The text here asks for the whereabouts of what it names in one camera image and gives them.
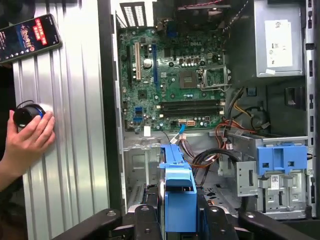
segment green circuit board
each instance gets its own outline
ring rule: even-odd
[[[176,131],[181,124],[192,130],[219,124],[226,88],[215,86],[228,78],[223,42],[218,31],[175,37],[158,34],[156,28],[121,32],[118,56],[126,131],[143,126]]]

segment smartphone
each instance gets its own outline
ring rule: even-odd
[[[0,29],[0,64],[62,46],[52,14]]]

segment screw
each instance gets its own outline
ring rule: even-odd
[[[117,215],[117,214],[115,213],[115,211],[109,211],[108,214],[107,214],[108,217],[113,217],[113,216],[115,216],[115,215]]]
[[[250,219],[253,219],[255,217],[255,215],[251,212],[247,212],[245,215]]]

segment ridged metal panel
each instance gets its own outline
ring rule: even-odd
[[[24,176],[29,240],[47,240],[109,207],[97,0],[37,4],[63,47],[13,65],[17,103],[53,106],[56,142]]]

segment blue plastic bracket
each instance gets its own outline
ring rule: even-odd
[[[264,175],[266,171],[283,171],[307,168],[307,147],[286,143],[274,147],[257,147],[257,173]]]
[[[190,165],[175,144],[164,144],[161,152],[165,163],[165,231],[195,233],[197,231],[197,188]]]

